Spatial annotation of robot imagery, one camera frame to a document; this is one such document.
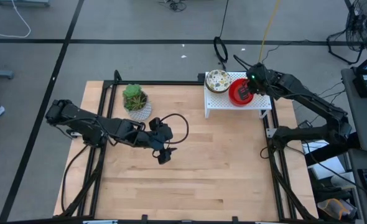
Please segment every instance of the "desk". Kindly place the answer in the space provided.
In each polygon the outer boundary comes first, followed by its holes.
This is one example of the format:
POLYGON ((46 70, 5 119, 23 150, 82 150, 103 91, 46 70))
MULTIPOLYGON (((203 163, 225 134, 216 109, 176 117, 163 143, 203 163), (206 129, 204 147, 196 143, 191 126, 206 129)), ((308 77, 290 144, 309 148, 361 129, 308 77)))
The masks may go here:
MULTIPOLYGON (((87 82, 81 108, 97 112, 102 85, 87 82)), ((117 87, 112 117, 128 118, 121 97, 124 89, 117 87)), ((152 102, 150 119, 180 113, 188 119, 190 134, 162 166, 150 149, 108 146, 95 218, 138 220, 147 214, 150 220, 230 221, 232 216, 240 221, 278 220, 269 161, 259 156, 266 139, 258 111, 214 111, 205 119, 203 86, 143 85, 142 89, 152 102)), ((281 125, 297 125, 291 101, 279 100, 276 107, 281 125)), ((171 117, 166 123, 174 140, 184 136, 180 118, 171 117)), ((290 145, 301 150, 300 142, 290 145)), ((67 162, 82 147, 81 139, 72 141, 67 162)), ((65 206, 81 189, 87 158, 88 151, 69 170, 65 206)), ((317 217, 304 157, 286 150, 286 160, 293 191, 317 217)), ((84 214, 91 196, 90 191, 84 214)), ((60 213, 59 195, 54 214, 60 213)))
MULTIPOLYGON (((355 182, 362 184, 358 175, 358 169, 367 169, 367 98, 360 98, 352 80, 355 78, 355 74, 351 69, 344 69, 341 71, 343 82, 345 85, 346 95, 350 103, 353 121, 356 126, 356 132, 358 133, 360 145, 365 151, 350 150, 348 155, 350 156, 351 168, 355 176, 355 182)), ((358 196, 360 201, 360 207, 363 214, 363 219, 367 223, 367 195, 360 189, 358 189, 358 196)))

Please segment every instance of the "potted succulent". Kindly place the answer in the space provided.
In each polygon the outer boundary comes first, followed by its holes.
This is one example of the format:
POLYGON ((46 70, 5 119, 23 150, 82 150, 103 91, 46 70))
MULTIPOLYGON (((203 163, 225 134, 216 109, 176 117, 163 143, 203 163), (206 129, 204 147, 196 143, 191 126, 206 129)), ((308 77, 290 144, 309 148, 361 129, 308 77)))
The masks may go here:
POLYGON ((124 108, 135 121, 147 119, 152 112, 152 106, 146 93, 142 91, 140 85, 129 84, 123 91, 124 108))

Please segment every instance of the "green succulent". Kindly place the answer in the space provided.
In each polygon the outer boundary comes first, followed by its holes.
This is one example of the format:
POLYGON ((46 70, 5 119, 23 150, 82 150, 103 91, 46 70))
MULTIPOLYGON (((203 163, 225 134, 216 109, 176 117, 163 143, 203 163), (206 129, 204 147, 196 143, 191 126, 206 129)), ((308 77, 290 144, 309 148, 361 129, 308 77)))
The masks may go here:
POLYGON ((130 98, 133 98, 135 96, 140 96, 141 94, 142 94, 142 88, 138 84, 135 84, 135 85, 128 84, 126 89, 123 91, 123 96, 126 99, 130 99, 130 98))
POLYGON ((147 96, 142 92, 141 86, 138 84, 129 84, 123 91, 124 107, 129 111, 137 111, 142 109, 147 102, 147 96))

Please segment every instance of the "table leg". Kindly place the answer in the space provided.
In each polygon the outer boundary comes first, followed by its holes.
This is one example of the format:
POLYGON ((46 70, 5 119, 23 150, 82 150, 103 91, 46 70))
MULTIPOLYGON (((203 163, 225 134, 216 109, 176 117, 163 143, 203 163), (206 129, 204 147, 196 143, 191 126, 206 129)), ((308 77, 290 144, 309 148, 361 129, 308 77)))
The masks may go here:
POLYGON ((205 110, 205 113, 206 113, 206 119, 208 118, 208 116, 210 115, 210 109, 207 109, 205 110))

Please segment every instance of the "decorated plate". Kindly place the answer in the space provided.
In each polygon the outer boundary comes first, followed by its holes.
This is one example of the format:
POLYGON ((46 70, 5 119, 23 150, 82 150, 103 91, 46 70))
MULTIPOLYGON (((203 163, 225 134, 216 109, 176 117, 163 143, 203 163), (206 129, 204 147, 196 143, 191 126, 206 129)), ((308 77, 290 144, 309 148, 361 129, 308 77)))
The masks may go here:
POLYGON ((230 75, 223 70, 212 70, 206 76, 206 86, 214 93, 223 93, 231 85, 230 75))

